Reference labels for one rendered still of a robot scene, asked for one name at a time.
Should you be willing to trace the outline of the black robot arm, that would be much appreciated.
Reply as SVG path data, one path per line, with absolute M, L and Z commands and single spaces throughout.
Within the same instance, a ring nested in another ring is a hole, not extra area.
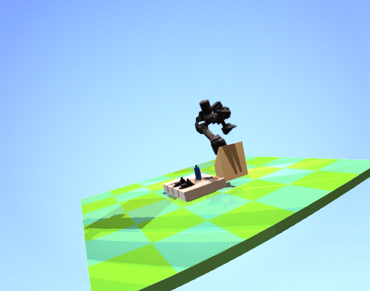
M 214 135 L 208 128 L 208 125 L 212 122 L 209 120 L 209 116 L 212 113 L 211 104 L 209 100 L 203 100 L 200 103 L 201 111 L 199 111 L 198 116 L 196 117 L 195 128 L 199 134 L 204 134 L 208 140 L 211 142 L 211 147 L 217 155 L 218 148 L 222 146 L 226 146 L 227 143 L 225 139 L 223 139 L 220 135 Z M 223 113 L 225 119 L 229 118 L 231 115 L 230 113 Z M 204 121 L 203 123 L 199 124 L 199 122 Z

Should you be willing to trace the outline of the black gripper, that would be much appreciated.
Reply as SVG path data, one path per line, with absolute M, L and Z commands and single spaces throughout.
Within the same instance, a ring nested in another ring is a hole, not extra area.
M 213 104 L 213 106 L 211 106 L 211 109 L 213 113 L 210 114 L 209 120 L 212 122 L 212 124 L 222 124 L 222 132 L 224 135 L 227 135 L 232 130 L 232 128 L 237 127 L 237 125 L 225 122 L 225 117 L 223 113 L 230 113 L 230 111 L 225 109 L 220 102 L 216 102 L 215 104 Z

